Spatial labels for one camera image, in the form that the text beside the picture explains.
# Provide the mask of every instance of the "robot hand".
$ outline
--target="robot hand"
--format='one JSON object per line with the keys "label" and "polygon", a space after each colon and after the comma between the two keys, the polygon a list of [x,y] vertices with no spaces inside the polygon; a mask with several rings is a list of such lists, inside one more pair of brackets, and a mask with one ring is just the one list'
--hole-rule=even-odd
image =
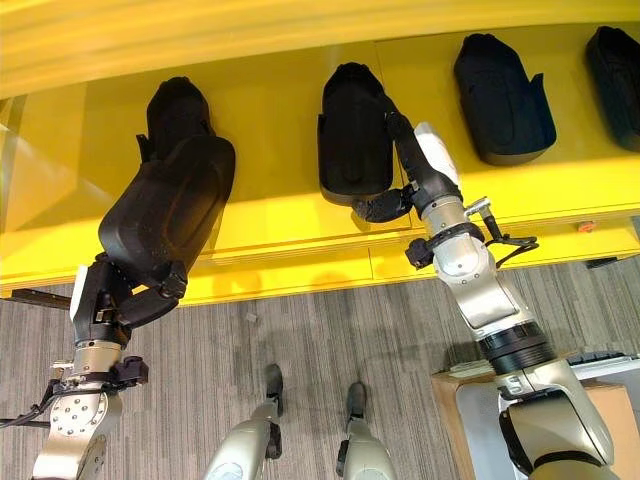
{"label": "robot hand", "polygon": [[[149,138],[137,137],[140,169],[99,228],[105,253],[76,277],[70,308],[74,359],[53,365],[58,374],[40,405],[0,425],[49,426],[32,420],[52,406],[34,479],[99,474],[106,435],[122,410],[118,392],[148,377],[142,359],[121,361],[122,351],[134,328],[177,306],[231,192],[233,146],[215,135],[207,102],[187,78],[160,86],[147,108],[147,124]],[[134,294],[140,285],[147,289]]]}

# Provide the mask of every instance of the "small orange object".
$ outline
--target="small orange object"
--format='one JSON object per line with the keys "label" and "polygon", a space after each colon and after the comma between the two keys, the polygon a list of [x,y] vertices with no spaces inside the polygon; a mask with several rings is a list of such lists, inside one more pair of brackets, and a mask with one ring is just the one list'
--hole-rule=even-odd
{"label": "small orange object", "polygon": [[596,229],[596,222],[580,222],[578,224],[578,231],[583,233],[591,233]]}

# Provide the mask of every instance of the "white label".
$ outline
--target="white label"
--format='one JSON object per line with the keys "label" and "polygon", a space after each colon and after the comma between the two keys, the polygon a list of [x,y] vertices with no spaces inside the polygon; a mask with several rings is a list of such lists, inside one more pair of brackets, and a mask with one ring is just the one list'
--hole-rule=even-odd
{"label": "white label", "polygon": [[460,179],[458,178],[458,172],[453,165],[453,161],[449,156],[447,147],[444,142],[440,140],[440,137],[433,131],[431,125],[427,122],[421,122],[413,131],[414,135],[418,139],[418,144],[427,157],[427,162],[435,170],[439,171],[443,175],[446,175],[451,179],[453,183],[460,186]]}
{"label": "white label", "polygon": [[76,273],[76,281],[73,285],[73,295],[71,295],[71,306],[69,307],[69,317],[71,321],[78,313],[78,307],[80,306],[80,298],[82,297],[82,290],[84,289],[84,282],[87,280],[88,268],[85,265],[78,267],[78,273]]}

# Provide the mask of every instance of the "yellow table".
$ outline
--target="yellow table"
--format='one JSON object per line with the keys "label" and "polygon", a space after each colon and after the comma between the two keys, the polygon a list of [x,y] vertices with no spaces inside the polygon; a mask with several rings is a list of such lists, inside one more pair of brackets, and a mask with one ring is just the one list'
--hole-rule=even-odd
{"label": "yellow table", "polygon": [[[640,38],[640,23],[624,24]],[[518,167],[473,152],[452,65],[465,33],[367,41],[106,78],[15,97],[0,108],[0,291],[67,282],[101,251],[100,219],[135,174],[135,134],[158,84],[187,75],[208,98],[216,131],[237,151],[217,238],[192,272],[185,304],[409,280],[403,258],[423,234],[415,216],[363,224],[318,188],[316,115],[322,87],[345,61],[368,64],[413,122],[430,121],[460,170],[468,202],[488,195],[507,232],[542,247],[507,266],[631,255],[640,212],[640,155],[617,147],[584,64],[596,25],[496,31],[530,76],[545,73],[557,143]],[[403,184],[398,165],[395,185]],[[576,223],[598,220],[592,234]]]}

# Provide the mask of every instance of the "black strap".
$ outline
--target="black strap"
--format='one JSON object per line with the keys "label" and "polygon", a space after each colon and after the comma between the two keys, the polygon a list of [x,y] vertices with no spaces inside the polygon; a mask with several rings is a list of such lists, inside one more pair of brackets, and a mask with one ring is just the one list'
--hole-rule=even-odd
{"label": "black strap", "polygon": [[438,232],[436,235],[431,237],[429,240],[425,240],[424,238],[416,238],[409,244],[409,248],[404,253],[409,259],[409,263],[411,263],[411,265],[419,270],[428,265],[431,265],[431,263],[433,262],[434,248],[453,237],[457,237],[458,235],[463,235],[465,233],[468,233],[472,237],[477,238],[481,242],[484,242],[484,235],[482,234],[482,230],[480,230],[477,225],[471,222],[465,222],[442,230],[441,232]]}

